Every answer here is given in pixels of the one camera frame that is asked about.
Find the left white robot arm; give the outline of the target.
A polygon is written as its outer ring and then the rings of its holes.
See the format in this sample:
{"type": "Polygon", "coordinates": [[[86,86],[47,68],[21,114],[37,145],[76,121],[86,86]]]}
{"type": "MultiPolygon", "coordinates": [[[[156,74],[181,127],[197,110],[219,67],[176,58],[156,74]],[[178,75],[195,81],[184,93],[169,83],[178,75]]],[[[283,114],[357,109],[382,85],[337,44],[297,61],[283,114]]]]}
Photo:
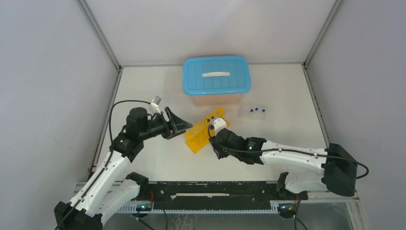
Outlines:
{"type": "Polygon", "coordinates": [[[116,190],[109,190],[143,149],[145,140],[156,136],[172,139],[192,127],[191,123],[176,116],[168,107],[154,115],[149,115],[142,107],[131,109],[126,124],[111,143],[103,166],[67,203],[60,201],[56,205],[56,229],[101,230],[125,203],[134,198],[147,198],[149,179],[136,172],[128,174],[116,190]]]}

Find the yellow test tube rack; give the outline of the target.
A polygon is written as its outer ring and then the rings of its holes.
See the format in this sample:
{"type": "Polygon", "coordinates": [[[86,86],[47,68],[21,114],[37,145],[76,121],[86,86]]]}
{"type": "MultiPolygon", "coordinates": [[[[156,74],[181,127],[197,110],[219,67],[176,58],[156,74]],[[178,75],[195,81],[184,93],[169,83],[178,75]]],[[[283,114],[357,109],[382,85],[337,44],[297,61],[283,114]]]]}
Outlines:
{"type": "Polygon", "coordinates": [[[188,130],[184,134],[184,137],[186,139],[185,144],[189,147],[192,153],[196,154],[203,147],[209,144],[208,127],[213,121],[211,119],[211,116],[215,116],[215,119],[219,117],[223,118],[225,113],[226,113],[225,109],[223,109],[222,107],[218,107],[208,116],[203,118],[200,122],[196,123],[190,130],[188,130]]]}

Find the blue plastic box lid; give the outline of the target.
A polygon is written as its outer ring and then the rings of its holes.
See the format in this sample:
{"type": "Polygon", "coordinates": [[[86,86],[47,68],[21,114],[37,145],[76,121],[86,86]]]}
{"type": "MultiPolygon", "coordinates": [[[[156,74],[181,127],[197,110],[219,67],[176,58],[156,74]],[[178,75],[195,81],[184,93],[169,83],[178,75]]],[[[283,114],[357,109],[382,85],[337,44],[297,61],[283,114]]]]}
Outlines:
{"type": "Polygon", "coordinates": [[[243,56],[194,57],[183,64],[183,91],[188,96],[247,93],[251,75],[243,56]]]}

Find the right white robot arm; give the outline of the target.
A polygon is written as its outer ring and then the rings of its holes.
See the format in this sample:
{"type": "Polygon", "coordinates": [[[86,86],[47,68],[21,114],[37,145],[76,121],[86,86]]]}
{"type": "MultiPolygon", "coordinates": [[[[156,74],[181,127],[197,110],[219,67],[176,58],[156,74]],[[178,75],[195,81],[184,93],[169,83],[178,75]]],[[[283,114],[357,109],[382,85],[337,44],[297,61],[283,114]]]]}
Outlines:
{"type": "Polygon", "coordinates": [[[218,159],[232,156],[246,164],[283,164],[302,172],[282,172],[277,195],[290,199],[303,191],[328,190],[339,196],[355,194],[358,162],[339,144],[306,149],[286,146],[264,138],[243,138],[223,128],[209,137],[218,159]]]}

